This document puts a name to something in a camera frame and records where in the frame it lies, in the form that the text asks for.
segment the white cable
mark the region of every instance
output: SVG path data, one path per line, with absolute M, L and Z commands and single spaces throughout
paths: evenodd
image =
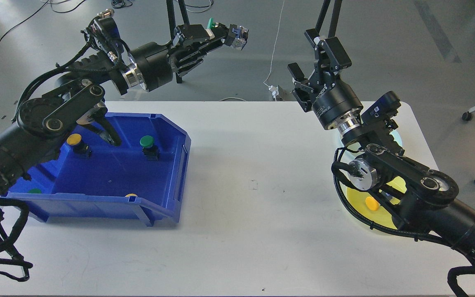
M 241 100 L 241 101 L 246 101 L 245 99 L 241 99 L 241 98 L 237 98 L 237 97 L 227 97 L 227 98 L 223 98 L 219 101 L 226 101 L 226 100 L 230 100 L 230 99 L 236 99 L 236 100 Z
M 268 84 L 266 84 L 265 82 L 269 80 L 269 77 L 272 73 L 272 62 L 274 60 L 274 52 L 276 50 L 276 42 L 277 42 L 277 36 L 278 34 L 280 33 L 280 24 L 281 24 L 281 13 L 283 12 L 283 6 L 285 5 L 285 0 L 283 0 L 283 3 L 281 4 L 281 11 L 280 11 L 280 20 L 279 22 L 277 23 L 277 32 L 276 32 L 276 39 L 274 41 L 274 48 L 272 49 L 272 57 L 271 57 L 271 68 L 270 68 L 270 71 L 269 71 L 269 75 L 267 75 L 267 78 L 263 81 L 263 84 L 266 85 L 267 87 L 269 87 Z

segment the yellow disc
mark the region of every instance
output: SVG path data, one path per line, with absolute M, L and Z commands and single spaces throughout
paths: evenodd
M 406 191 L 406 183 L 400 177 L 396 177 L 394 180 L 388 182 L 388 185 L 392 186 L 396 190 L 401 191 L 402 193 Z M 359 192 L 351 188 L 347 188 L 346 191 L 346 197 L 349 203 L 351 203 L 351 205 L 364 217 L 388 228 L 397 229 L 397 227 L 395 227 L 392 222 L 392 215 L 390 215 L 390 213 L 384 207 L 379 207 L 377 210 L 369 209 L 368 205 L 366 205 L 367 196 L 368 194 L 366 192 Z M 397 204 L 399 203 L 399 200 L 392 198 L 390 202 L 392 204 Z
M 80 141 L 82 141 L 82 136 L 78 133 L 74 133 L 69 135 L 66 141 L 68 145 L 77 145 L 78 143 L 80 143 Z
M 375 198 L 368 196 L 366 197 L 366 206 L 369 210 L 377 211 L 377 209 L 381 207 L 381 204 Z

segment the green button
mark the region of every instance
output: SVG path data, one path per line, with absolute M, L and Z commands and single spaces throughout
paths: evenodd
M 152 147 L 154 143 L 155 139 L 149 135 L 146 135 L 140 139 L 140 146 L 142 147 Z

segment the robotic arm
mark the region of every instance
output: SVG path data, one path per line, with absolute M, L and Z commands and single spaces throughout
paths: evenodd
M 329 36 L 319 35 L 329 2 L 324 1 L 316 28 L 305 32 L 315 53 L 313 73 L 306 78 L 296 63 L 288 68 L 294 82 L 293 94 L 302 109 L 313 110 L 325 130 L 338 129 L 341 134 L 345 147 L 337 150 L 332 164 L 341 201 L 353 216 L 372 229 L 443 244 L 464 255 L 471 266 L 451 269 L 447 281 L 458 297 L 467 296 L 456 278 L 475 274 L 475 210 L 456 199 L 459 189 L 451 177 L 404 156 L 405 151 L 390 135 L 398 127 L 392 117 L 401 106 L 394 92 L 384 94 L 360 114 L 362 104 L 340 76 L 342 69 L 351 66 L 349 56 L 335 37 L 341 0 L 335 1 Z M 363 153 L 343 163 L 341 157 L 353 143 L 358 143 Z M 387 185 L 395 177 L 406 182 L 404 193 Z M 362 216 L 346 199 L 340 183 L 373 196 L 392 215 L 397 229 Z M 389 197 L 400 202 L 394 205 Z
M 201 64 L 207 53 L 222 45 L 243 49 L 248 38 L 244 27 L 226 27 L 211 21 L 206 29 L 202 25 L 177 26 L 175 39 L 165 45 L 150 42 L 130 50 L 120 39 L 112 17 L 110 9 L 98 14 L 82 31 L 86 44 L 78 54 L 66 64 L 57 64 L 56 69 L 40 75 L 23 92 L 13 124 L 0 133 L 0 195 L 20 177 L 30 180 L 27 171 L 32 166 L 56 160 L 61 145 L 77 125 L 97 133 L 111 145 L 120 145 L 120 137 L 104 117 L 107 108 L 100 84 L 111 80 L 120 94 L 137 85 L 149 92 L 169 83 L 173 73 L 183 77 Z M 90 48 L 98 52 L 78 61 Z M 130 64 L 122 60 L 124 50 Z M 38 86 L 61 73 L 66 74 L 57 79 L 57 88 L 31 98 Z M 12 258 L 0 259 L 0 264 L 21 266 L 24 276 L 17 278 L 1 271 L 0 274 L 22 282 L 28 280 L 32 264 L 24 261 L 14 243 L 27 221 L 28 205 L 0 198 L 0 207 L 9 205 L 18 207 L 21 214 L 8 235 L 0 224 L 0 252 L 6 251 Z

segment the yellow plate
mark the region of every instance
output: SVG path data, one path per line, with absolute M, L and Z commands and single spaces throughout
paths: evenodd
M 389 186 L 392 186 L 396 190 L 401 192 L 406 192 L 406 183 L 401 177 L 396 177 L 394 180 L 388 182 Z M 353 207 L 360 212 L 364 217 L 374 221 L 377 224 L 381 224 L 388 228 L 397 229 L 392 222 L 392 215 L 384 209 L 384 207 L 379 207 L 377 210 L 373 211 L 368 208 L 366 205 L 366 197 L 370 196 L 366 192 L 359 192 L 351 188 L 347 188 L 346 197 L 347 201 L 353 205 Z M 399 203 L 399 200 L 396 198 L 391 199 L 392 204 Z

